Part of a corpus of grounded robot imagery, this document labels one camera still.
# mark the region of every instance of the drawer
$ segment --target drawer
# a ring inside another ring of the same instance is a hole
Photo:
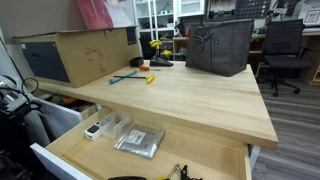
[[[35,97],[34,101],[41,104],[42,113],[39,115],[51,140],[59,138],[97,111],[94,104],[77,112],[40,98]]]
[[[134,117],[133,122],[166,131],[152,160],[114,149],[118,140],[104,136],[95,141],[85,138],[84,130],[109,112],[103,108],[46,148],[36,144],[31,147],[47,169],[61,179],[131,175],[153,180],[168,175],[175,164],[188,165],[188,175],[194,178],[251,179],[246,144],[156,119],[151,124]],[[180,175],[175,173],[171,179],[178,180]]]

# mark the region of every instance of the black basket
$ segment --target black basket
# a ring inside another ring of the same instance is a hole
[[[253,20],[207,23],[190,29],[186,66],[223,76],[247,67]]]

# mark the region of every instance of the blue tool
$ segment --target blue tool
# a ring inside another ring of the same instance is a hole
[[[124,79],[124,78],[126,78],[126,77],[130,77],[130,76],[132,76],[132,75],[136,74],[137,72],[138,72],[138,71],[133,71],[133,72],[131,72],[131,73],[129,73],[129,74],[124,75],[124,76],[123,76],[123,77],[121,77],[121,78],[117,78],[117,79],[109,79],[109,84],[117,83],[117,82],[119,82],[119,81],[123,80],[123,79]]]

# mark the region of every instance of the wooden floor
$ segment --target wooden floor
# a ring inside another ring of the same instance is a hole
[[[320,179],[320,86],[293,84],[299,95],[281,86],[279,97],[270,85],[259,85],[280,143],[276,151],[261,149],[254,180]]]

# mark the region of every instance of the clear plastic container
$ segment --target clear plastic container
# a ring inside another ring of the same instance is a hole
[[[117,139],[131,124],[129,113],[113,111],[106,115],[100,122],[100,133],[111,139]]]

